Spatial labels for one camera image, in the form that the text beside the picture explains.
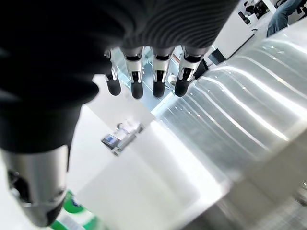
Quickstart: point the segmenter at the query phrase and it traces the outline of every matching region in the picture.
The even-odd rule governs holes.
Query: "metal surface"
[[[20,154],[5,150],[1,153],[8,173],[16,175],[9,176],[9,188],[24,213],[37,226],[52,223],[54,220],[50,220],[48,212],[57,208],[66,194],[67,146],[43,153]],[[19,179],[27,186],[20,187]]]
[[[78,194],[82,203],[113,229],[251,229],[306,179],[306,26],[164,100],[160,122]]]

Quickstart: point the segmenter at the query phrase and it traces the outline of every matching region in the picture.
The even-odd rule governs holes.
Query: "robotic hand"
[[[183,96],[238,0],[3,1],[0,4],[0,148],[9,190],[37,226],[50,225],[66,192],[82,104],[94,74],[120,93],[109,50],[120,47],[132,95],[142,97],[142,47],[154,52],[153,93],[164,93],[173,49],[183,45],[175,93]]]

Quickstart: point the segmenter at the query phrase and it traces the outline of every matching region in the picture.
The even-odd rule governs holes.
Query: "white wall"
[[[245,24],[237,12],[234,11],[228,18],[213,45],[228,59],[252,35],[253,32],[251,29]]]

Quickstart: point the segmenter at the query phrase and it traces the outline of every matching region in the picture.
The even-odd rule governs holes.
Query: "stainless steel counter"
[[[81,202],[113,229],[250,229],[307,179],[306,27],[169,98]]]

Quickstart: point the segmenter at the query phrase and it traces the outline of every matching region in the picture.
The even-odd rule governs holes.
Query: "person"
[[[245,6],[245,14],[247,14],[248,16],[252,15],[253,13],[255,13],[255,7],[254,6],[250,6],[249,2],[246,1],[244,2],[244,6]]]
[[[267,37],[288,26],[288,16],[302,3],[302,0],[287,0],[279,6],[268,25]]]

